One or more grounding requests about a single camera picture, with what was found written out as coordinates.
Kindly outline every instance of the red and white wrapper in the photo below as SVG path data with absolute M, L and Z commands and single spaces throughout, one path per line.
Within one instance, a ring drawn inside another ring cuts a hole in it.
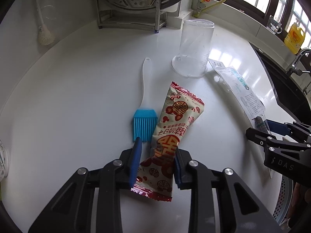
M 140 163 L 132 191 L 155 200 L 172 200 L 176 147 L 203 110 L 204 103 L 200 98 L 171 83 L 152 135 L 154 156 Z

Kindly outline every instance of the dish rack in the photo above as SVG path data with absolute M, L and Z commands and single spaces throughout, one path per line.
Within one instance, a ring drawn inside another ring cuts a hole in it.
M 161 11 L 161 0 L 102 1 L 111 9 L 101 10 L 100 0 L 96 0 L 99 29 L 131 28 L 159 33 L 159 29 L 166 26 L 167 12 Z

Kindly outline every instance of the white countertop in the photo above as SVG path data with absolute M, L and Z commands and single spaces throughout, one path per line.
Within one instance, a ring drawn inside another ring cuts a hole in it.
M 210 169 L 232 168 L 273 213 L 281 175 L 263 165 L 261 148 L 245 137 L 249 123 L 238 102 L 215 82 L 174 72 L 181 31 L 159 34 L 101 29 L 96 22 L 60 41 L 27 72 L 0 116 L 0 137 L 10 154 L 1 183 L 3 203 L 23 232 L 79 167 L 103 167 L 131 148 L 131 121 L 142 99 L 142 63 L 154 64 L 152 106 L 159 115 L 172 81 L 205 103 L 180 148 Z M 266 107 L 266 117 L 293 119 L 275 100 L 268 77 L 250 44 L 215 27 L 210 58 L 233 65 Z M 144 150 L 142 158 L 149 151 Z M 175 185 L 171 203 L 121 192 L 123 232 L 188 232 L 190 191 Z

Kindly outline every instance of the window frame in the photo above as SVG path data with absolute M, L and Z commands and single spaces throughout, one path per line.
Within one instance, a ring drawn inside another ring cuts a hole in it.
M 259 10 L 258 8 L 256 8 L 255 6 L 251 5 L 250 3 L 244 0 L 226 0 L 224 3 L 242 11 L 243 13 L 254 18 L 256 21 L 260 22 L 261 24 L 267 25 L 271 13 L 273 11 L 275 13 L 276 11 L 278 2 L 279 0 L 269 0 L 266 13 L 262 12 L 261 10 Z
M 281 7 L 280 11 L 282 12 L 282 14 L 281 14 L 281 17 L 278 19 L 279 22 L 282 22 L 282 20 L 283 20 L 283 18 L 285 16 L 285 10 L 286 10 L 286 6 L 287 6 L 287 2 L 288 1 L 289 0 L 281 0 L 282 7 Z
M 276 36 L 284 42 L 284 39 L 287 35 L 286 25 L 292 15 L 292 7 L 294 0 L 286 0 L 285 8 L 283 14 L 281 16 L 281 24 L 282 24 L 282 32 L 280 34 L 276 34 Z M 277 5 L 279 0 L 269 0 L 268 7 L 266 13 L 263 13 L 261 10 L 251 5 L 250 3 L 244 0 L 226 0 L 225 4 L 234 7 L 246 15 L 252 17 L 262 25 L 266 26 L 269 20 L 270 15 L 274 15 L 277 9 Z M 305 67 L 306 70 L 311 71 L 311 55 L 303 56 L 301 58 L 301 63 Z

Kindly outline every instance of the blue brush bristles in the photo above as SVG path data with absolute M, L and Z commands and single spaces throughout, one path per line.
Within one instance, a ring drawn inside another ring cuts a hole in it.
M 131 158 L 132 163 L 129 170 L 129 184 L 131 188 L 134 186 L 136 182 L 141 153 L 142 153 L 142 140 L 139 137 L 137 137 L 131 153 L 133 157 Z
M 134 114 L 133 141 L 140 137 L 143 142 L 151 141 L 158 117 L 153 109 L 137 109 Z

